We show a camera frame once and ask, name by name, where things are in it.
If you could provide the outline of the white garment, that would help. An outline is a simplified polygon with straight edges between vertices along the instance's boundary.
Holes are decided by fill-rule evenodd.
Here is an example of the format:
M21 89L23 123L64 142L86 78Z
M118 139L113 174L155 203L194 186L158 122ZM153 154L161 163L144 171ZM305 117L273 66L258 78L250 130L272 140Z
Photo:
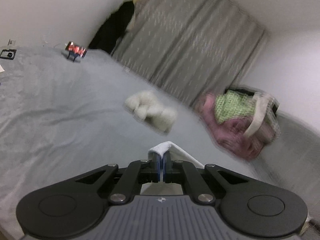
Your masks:
M204 169L204 165L191 156L184 149L180 148L178 145L171 141L166 141L161 144L154 146L148 150L148 159L157 156L161 160L164 159L165 152L170 152L170 157L172 160L183 160L191 162L195 165L196 168ZM140 194L144 195L157 195L157 196L170 196L170 195L182 195L183 190L181 185L176 183L147 183L142 186Z

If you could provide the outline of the white plush toy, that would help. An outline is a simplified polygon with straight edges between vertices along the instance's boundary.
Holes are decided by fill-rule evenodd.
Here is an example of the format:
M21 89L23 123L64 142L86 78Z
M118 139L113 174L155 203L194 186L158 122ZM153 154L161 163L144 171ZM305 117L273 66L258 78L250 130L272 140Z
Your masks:
M161 104L155 94L148 90L128 97L124 106L136 119L147 122L161 133L169 133L177 119L177 112Z

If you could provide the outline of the pink folded blanket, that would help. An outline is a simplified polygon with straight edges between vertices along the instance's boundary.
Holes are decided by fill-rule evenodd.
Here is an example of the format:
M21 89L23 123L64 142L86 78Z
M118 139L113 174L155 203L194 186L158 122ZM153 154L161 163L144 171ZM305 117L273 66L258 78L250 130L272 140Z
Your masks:
M268 104L261 127L249 138L244 137L244 132L251 124L253 116L229 119L218 124L214 114L216 97L217 95L212 93L206 94L197 104L197 110L210 135L221 148L250 161L255 159L261 150L279 135L279 124L272 109L275 103L273 97Z

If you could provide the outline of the green patterned cloth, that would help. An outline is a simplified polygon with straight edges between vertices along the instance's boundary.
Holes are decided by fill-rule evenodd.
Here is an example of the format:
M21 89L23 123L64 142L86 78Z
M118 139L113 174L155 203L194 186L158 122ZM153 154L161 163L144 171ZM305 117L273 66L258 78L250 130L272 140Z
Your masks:
M253 116L254 112L253 96L228 90L215 98L214 114L218 124L229 119Z

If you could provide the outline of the grey bed sheet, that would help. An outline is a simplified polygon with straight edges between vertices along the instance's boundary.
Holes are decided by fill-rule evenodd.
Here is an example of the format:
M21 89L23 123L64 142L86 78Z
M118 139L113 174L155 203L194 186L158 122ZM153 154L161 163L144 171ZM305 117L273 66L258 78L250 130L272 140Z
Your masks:
M1 66L1 232L9 239L23 235L16 206L29 192L109 163L125 167L165 141L203 164L259 179L251 164L214 144L192 110L102 51L73 62L60 49L19 47ZM124 107L141 91L177 112L169 133Z

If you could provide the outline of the grey patterned curtain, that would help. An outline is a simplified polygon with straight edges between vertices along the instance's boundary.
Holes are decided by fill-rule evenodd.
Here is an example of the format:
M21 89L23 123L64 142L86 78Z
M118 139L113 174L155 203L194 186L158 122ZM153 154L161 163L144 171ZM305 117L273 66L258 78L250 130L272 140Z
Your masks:
M113 57L193 107L247 73L267 31L231 0L139 0Z

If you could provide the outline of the red screen phone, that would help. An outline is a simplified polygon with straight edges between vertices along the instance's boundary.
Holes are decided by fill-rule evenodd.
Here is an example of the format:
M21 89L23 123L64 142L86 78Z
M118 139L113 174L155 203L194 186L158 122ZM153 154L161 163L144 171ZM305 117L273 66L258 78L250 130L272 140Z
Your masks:
M72 59L72 61L75 62L76 59L82 59L86 56L87 48L77 45L76 43L70 41L66 45L65 51L68 52L67 59Z

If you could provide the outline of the black hanging garment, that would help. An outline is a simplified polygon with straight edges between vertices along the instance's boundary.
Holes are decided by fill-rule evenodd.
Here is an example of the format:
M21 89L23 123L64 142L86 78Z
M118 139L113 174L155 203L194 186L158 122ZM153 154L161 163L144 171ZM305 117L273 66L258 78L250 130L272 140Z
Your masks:
M135 12L135 4L132 0L125 1L117 11L101 25L92 41L89 49L100 49L108 54L114 50L117 40L122 37Z

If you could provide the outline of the beige paper sheet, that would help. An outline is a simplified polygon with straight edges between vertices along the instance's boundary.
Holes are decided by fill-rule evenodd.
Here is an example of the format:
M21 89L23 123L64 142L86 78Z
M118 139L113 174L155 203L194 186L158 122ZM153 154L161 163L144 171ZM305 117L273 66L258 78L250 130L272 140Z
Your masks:
M3 67L0 65L0 73L5 72L5 70L3 69Z

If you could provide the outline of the black framed device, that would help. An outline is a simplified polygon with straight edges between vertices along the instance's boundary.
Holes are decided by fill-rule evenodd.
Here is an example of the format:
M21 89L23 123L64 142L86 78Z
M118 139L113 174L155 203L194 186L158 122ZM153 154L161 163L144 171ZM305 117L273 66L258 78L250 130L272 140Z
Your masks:
M16 55L16 49L2 49L0 59L13 60Z

